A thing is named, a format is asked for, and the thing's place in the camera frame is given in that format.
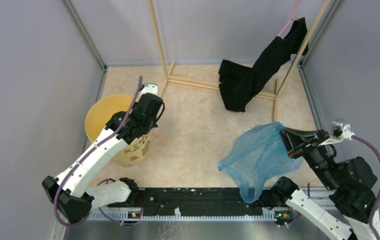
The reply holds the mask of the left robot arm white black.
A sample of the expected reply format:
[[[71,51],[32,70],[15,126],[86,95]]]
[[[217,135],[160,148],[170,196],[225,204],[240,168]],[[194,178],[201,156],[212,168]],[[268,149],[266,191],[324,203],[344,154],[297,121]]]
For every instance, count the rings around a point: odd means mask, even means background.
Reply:
[[[156,128],[165,110],[162,98],[144,93],[127,112],[120,111],[101,130],[97,139],[66,170],[47,176],[42,187],[53,204],[58,222],[65,227],[81,224],[95,209],[113,203],[132,207],[138,202],[138,186],[130,178],[91,187],[98,172],[119,152]]]

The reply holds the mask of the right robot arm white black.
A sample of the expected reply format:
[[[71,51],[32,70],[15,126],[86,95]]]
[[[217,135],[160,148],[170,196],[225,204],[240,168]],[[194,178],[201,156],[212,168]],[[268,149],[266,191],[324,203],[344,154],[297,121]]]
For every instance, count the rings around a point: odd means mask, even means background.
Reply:
[[[332,191],[329,199],[345,221],[331,215],[285,176],[262,192],[259,204],[267,208],[290,207],[331,240],[380,240],[380,189],[378,194],[372,190],[377,182],[372,168],[362,157],[335,162],[337,154],[327,151],[327,146],[356,138],[351,126],[338,123],[332,133],[286,127],[279,135],[287,156],[304,158],[325,188]]]

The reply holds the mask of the blue plastic trash bag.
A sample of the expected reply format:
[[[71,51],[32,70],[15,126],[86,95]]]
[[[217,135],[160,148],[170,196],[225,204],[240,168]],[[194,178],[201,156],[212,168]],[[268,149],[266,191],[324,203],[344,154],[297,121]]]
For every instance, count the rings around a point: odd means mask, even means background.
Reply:
[[[294,172],[303,164],[302,157],[288,157],[280,136],[284,129],[278,121],[256,125],[239,136],[229,154],[218,162],[218,170],[232,178],[244,202],[257,201],[268,180]]]

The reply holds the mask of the yellow paper trash bin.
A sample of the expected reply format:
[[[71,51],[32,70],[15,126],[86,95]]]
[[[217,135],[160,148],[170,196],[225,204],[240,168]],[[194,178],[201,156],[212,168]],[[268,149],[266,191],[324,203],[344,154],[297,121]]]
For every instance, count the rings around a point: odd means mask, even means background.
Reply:
[[[102,128],[113,114],[127,111],[133,97],[127,94],[113,94],[96,102],[87,112],[85,131],[90,141],[95,141]],[[129,146],[117,153],[111,161],[122,166],[133,166],[144,161],[149,155],[153,134],[148,133],[136,138]]]

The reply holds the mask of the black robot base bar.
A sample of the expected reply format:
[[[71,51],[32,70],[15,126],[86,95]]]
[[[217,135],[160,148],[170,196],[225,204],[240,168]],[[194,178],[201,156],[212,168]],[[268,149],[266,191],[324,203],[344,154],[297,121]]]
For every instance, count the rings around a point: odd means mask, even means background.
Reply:
[[[267,210],[290,208],[268,188],[258,200],[247,203],[237,187],[139,188],[125,202],[111,203],[108,207],[137,208],[143,210],[144,217],[172,216],[176,210],[184,217],[262,216]]]

